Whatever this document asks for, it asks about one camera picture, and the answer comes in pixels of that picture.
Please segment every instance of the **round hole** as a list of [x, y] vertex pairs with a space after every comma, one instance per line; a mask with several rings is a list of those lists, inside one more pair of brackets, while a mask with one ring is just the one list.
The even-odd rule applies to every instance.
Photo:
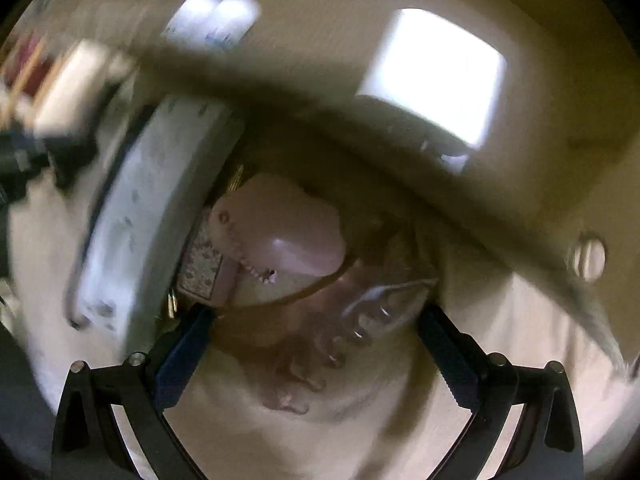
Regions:
[[603, 239], [594, 233], [582, 234], [569, 255], [569, 264], [576, 276], [587, 283], [596, 282], [607, 259], [607, 249]]

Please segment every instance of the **beige fabric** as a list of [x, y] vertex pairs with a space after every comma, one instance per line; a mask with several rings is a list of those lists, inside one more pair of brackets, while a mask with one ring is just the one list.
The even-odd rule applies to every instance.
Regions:
[[[181, 1], [57, 0], [48, 25], [53, 30], [153, 54], [159, 48], [154, 42], [157, 34]], [[532, 162], [525, 157], [526, 145], [517, 143], [513, 132], [529, 124], [529, 128], [547, 132], [549, 149], [555, 146], [554, 128], [559, 126], [553, 115], [547, 115], [554, 102], [545, 91], [555, 81], [554, 67], [561, 56], [555, 42], [536, 23], [523, 20], [524, 14], [515, 6], [504, 0], [259, 1], [269, 20], [258, 22], [230, 58], [235, 75], [258, 76], [270, 84], [311, 92], [319, 99], [353, 94], [389, 12], [399, 7], [428, 5], [464, 22], [471, 31], [478, 27], [491, 31], [495, 41], [511, 49], [520, 69], [516, 71], [519, 77], [509, 86], [512, 106], [503, 110], [495, 137], [495, 142], [511, 146], [518, 156], [507, 161], [500, 170], [504, 173], [492, 178], [497, 181], [515, 175], [520, 196], [540, 191], [536, 187], [539, 183], [527, 179], [527, 165], [530, 168]], [[95, 19], [97, 9], [102, 10], [100, 19]], [[318, 9], [326, 12], [313, 13]], [[125, 25], [120, 22], [123, 16], [129, 18]], [[511, 33], [498, 27], [505, 22], [513, 27]], [[523, 62], [527, 56], [531, 63]], [[209, 74], [204, 64], [196, 68], [200, 72], [191, 66], [189, 74]], [[524, 80], [533, 80], [533, 87], [524, 86]], [[518, 138], [531, 133], [525, 129]], [[574, 388], [589, 470], [615, 457], [633, 424], [640, 420], [640, 413], [631, 409], [636, 386], [613, 374], [608, 359], [567, 314], [425, 209], [414, 195], [336, 144], [305, 133], [300, 126], [293, 130], [278, 127], [260, 135], [276, 140], [280, 136], [280, 142], [273, 146], [281, 146], [282, 153], [271, 150], [271, 155], [275, 153], [282, 160], [286, 160], [286, 153], [304, 155], [301, 160], [308, 162], [303, 165], [307, 171], [324, 186], [348, 196], [354, 208], [375, 203], [419, 218], [424, 231], [441, 245], [444, 303], [452, 320], [471, 333], [485, 351], [501, 351], [514, 363], [541, 366], [550, 359], [564, 362]], [[287, 137], [287, 143], [282, 142], [282, 136]], [[108, 131], [106, 139], [105, 146], [113, 143]], [[314, 160], [305, 158], [310, 153]], [[388, 159], [401, 160], [395, 156], [389, 153]], [[491, 166], [498, 160], [486, 163]], [[113, 363], [106, 342], [97, 340], [91, 331], [74, 332], [60, 316], [63, 289], [102, 171], [103, 164], [95, 165], [68, 199], [58, 195], [45, 178], [30, 189], [30, 202], [12, 213], [12, 254], [24, 309], [25, 338], [52, 406], [57, 405], [70, 362], [84, 358], [91, 366]], [[494, 198], [500, 202], [506, 197]], [[455, 406], [409, 329], [369, 349], [352, 352], [346, 369], [329, 373], [328, 379], [327, 391], [314, 399], [307, 416], [270, 412], [256, 401], [238, 364], [212, 348], [168, 418], [210, 478], [245, 479], [425, 478], [466, 420], [466, 412]], [[508, 423], [511, 431], [514, 424], [512, 417]], [[607, 432], [609, 440], [601, 449], [598, 443]], [[507, 430], [484, 478], [495, 471], [509, 437]]]

